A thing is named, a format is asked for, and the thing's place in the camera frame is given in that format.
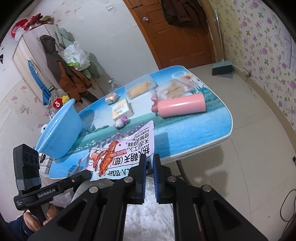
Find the person's left hand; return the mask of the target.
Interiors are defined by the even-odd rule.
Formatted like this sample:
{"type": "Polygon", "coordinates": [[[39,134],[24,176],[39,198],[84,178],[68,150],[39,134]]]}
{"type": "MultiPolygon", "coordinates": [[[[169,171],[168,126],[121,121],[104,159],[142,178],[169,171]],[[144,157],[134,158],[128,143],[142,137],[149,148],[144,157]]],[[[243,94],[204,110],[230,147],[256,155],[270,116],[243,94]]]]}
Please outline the person's left hand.
{"type": "MultiPolygon", "coordinates": [[[[50,203],[47,211],[48,219],[43,222],[43,225],[46,225],[49,221],[51,221],[56,216],[56,214],[56,207],[50,203]]],[[[42,227],[39,221],[36,218],[34,218],[28,210],[23,214],[23,219],[25,221],[26,226],[33,232],[37,232],[42,227]]]]}

